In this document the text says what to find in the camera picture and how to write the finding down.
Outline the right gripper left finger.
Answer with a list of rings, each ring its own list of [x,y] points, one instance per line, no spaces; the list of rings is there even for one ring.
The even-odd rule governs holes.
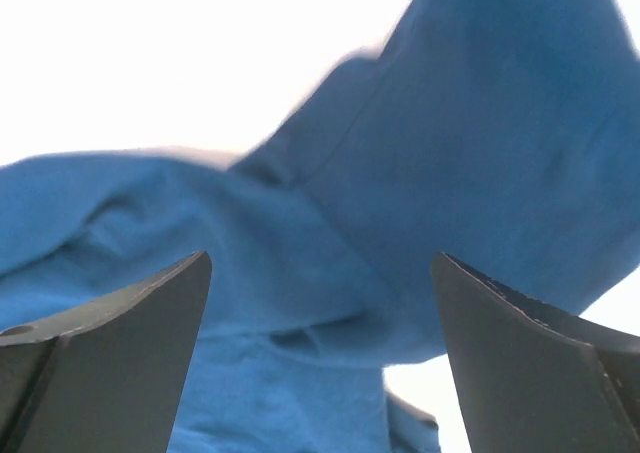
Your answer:
[[[164,452],[212,264],[194,253],[145,281],[1,334],[1,449]]]

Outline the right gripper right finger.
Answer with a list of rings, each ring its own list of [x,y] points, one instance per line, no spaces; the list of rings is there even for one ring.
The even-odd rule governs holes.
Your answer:
[[[639,339],[439,253],[432,278],[474,452],[636,453]]]

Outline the navy blue t-shirt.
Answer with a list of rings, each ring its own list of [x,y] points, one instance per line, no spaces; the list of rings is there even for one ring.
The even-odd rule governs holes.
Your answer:
[[[199,250],[173,452],[387,452],[382,371],[442,355],[438,252],[579,313],[639,263],[639,60],[614,0],[413,0],[218,170],[116,154],[1,171],[1,324]]]

